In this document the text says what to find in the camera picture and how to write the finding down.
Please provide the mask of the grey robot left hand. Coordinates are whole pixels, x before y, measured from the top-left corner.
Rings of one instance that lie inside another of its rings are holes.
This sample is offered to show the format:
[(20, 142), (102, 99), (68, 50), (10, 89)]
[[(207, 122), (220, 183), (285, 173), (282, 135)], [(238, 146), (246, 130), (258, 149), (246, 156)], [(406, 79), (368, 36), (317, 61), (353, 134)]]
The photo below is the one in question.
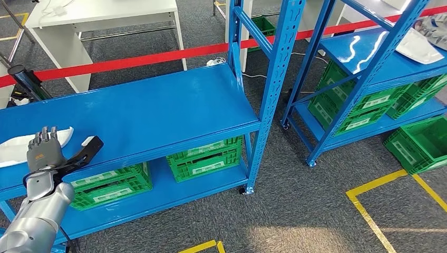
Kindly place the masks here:
[(26, 158), (30, 172), (48, 166), (58, 167), (66, 163), (57, 139), (56, 126), (51, 127), (50, 132), (48, 132), (48, 127), (44, 126), (40, 132), (35, 133), (34, 138), (28, 143)]

